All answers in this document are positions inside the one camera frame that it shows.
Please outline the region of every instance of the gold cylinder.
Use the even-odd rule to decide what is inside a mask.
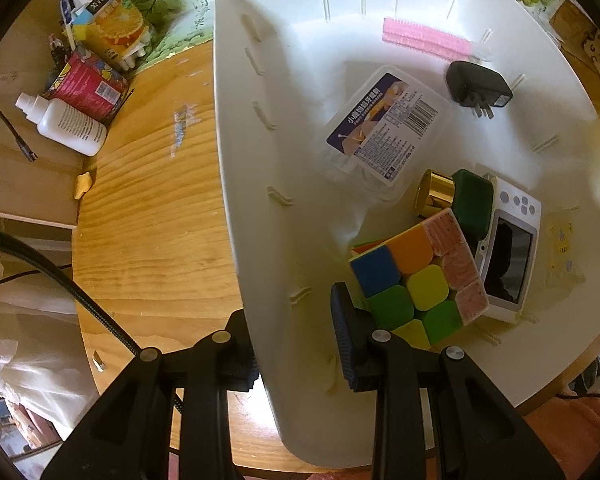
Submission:
[[[451,207],[456,186],[448,176],[427,170],[422,176],[416,195],[416,214],[429,218],[444,208]]]

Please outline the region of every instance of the black clamp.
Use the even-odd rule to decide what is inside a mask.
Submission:
[[[506,397],[458,347],[440,355],[378,330],[344,283],[331,289],[331,317],[344,377],[378,391],[372,480],[424,480],[420,388],[429,405],[442,480],[557,480],[564,473]]]
[[[62,444],[42,480],[166,480],[176,388],[184,388],[179,478],[242,480],[231,456],[228,390],[258,378],[243,310],[192,348],[145,348]]]

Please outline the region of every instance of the rubik's cube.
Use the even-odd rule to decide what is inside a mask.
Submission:
[[[428,350],[489,307],[460,226],[445,209],[350,261],[378,328]]]

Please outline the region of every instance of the wood grain surface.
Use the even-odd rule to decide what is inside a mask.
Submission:
[[[216,148],[212,43],[140,73],[100,153],[74,233],[74,278],[142,347],[188,348],[242,308]],[[174,123],[184,116],[184,136]],[[102,392],[131,354],[78,308]],[[234,462],[313,472],[280,442],[262,387],[229,393]],[[178,447],[176,412],[171,445]]]

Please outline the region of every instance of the black cable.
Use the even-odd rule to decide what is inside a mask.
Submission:
[[[565,395],[555,394],[558,399],[573,400],[573,399],[584,399],[586,397],[593,397],[594,399],[600,399],[600,394],[584,394],[584,395]]]
[[[11,133],[13,134],[13,137],[16,139],[16,144],[20,148],[22,154],[27,157],[27,160],[29,162],[35,162],[38,156],[16,131],[16,129],[13,127],[13,124],[11,124],[11,121],[8,120],[7,116],[2,113],[2,110],[0,110],[0,118],[2,119],[2,122],[4,122],[4,124],[7,125],[7,128],[10,129]]]
[[[67,269],[71,267],[71,264],[61,265],[58,269]],[[30,276],[32,274],[40,274],[39,270],[27,270],[26,272],[19,272],[17,274],[12,274],[11,276],[7,276],[6,278],[0,279],[0,285],[3,283],[8,283],[13,280],[17,280],[18,278],[23,278],[24,276]]]
[[[64,290],[71,294],[78,303],[86,308],[93,317],[102,323],[102,325],[126,346],[133,355],[138,356],[140,354],[142,349],[138,343],[136,343],[99,304],[93,301],[89,295],[74,282],[74,280],[56,267],[51,260],[20,240],[2,232],[0,232],[0,252],[16,256],[30,266],[40,270],[40,272],[48,278],[54,280],[58,285],[64,288]],[[182,413],[184,404],[177,395],[175,396],[174,406]]]

